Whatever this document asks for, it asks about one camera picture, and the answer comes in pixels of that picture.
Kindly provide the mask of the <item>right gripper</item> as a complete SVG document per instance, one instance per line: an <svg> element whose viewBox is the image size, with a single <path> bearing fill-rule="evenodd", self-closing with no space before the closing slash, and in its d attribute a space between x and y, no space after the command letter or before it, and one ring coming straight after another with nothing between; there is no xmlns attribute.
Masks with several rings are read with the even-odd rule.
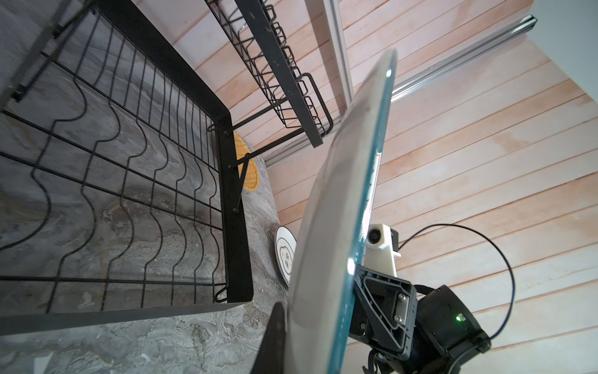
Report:
<svg viewBox="0 0 598 374"><path fill-rule="evenodd" d="M411 358L417 293L409 281L358 266L349 337L370 347L365 373L418 373Z"/></svg>

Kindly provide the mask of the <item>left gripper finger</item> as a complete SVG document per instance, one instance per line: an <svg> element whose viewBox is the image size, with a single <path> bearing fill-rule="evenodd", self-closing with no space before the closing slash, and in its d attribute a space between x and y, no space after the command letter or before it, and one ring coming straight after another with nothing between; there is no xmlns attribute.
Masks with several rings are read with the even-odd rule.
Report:
<svg viewBox="0 0 598 374"><path fill-rule="evenodd" d="M283 373L286 342L286 313L282 302L273 306L263 340L250 374Z"/></svg>

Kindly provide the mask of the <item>white plate green patterned rim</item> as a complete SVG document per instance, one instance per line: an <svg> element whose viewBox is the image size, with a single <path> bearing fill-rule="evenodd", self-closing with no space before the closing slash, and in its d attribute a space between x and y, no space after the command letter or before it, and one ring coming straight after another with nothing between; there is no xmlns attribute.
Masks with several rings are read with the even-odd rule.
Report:
<svg viewBox="0 0 598 374"><path fill-rule="evenodd" d="M286 373L338 373L354 310L395 73L385 51L344 115L308 198L291 272Z"/></svg>

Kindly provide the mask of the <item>black wire dish rack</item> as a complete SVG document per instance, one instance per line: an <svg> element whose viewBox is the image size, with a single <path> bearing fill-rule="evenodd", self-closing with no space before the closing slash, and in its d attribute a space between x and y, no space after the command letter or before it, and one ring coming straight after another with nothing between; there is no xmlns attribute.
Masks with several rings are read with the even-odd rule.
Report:
<svg viewBox="0 0 598 374"><path fill-rule="evenodd" d="M2 2L2 335L251 302L236 128L137 4Z"/></svg>

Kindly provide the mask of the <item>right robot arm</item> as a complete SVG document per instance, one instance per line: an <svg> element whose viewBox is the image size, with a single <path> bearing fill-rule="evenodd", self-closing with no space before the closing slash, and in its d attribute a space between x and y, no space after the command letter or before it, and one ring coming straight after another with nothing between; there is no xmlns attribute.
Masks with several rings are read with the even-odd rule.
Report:
<svg viewBox="0 0 598 374"><path fill-rule="evenodd" d="M351 338L370 347L365 373L458 373L491 348L447 286L429 288L358 266Z"/></svg>

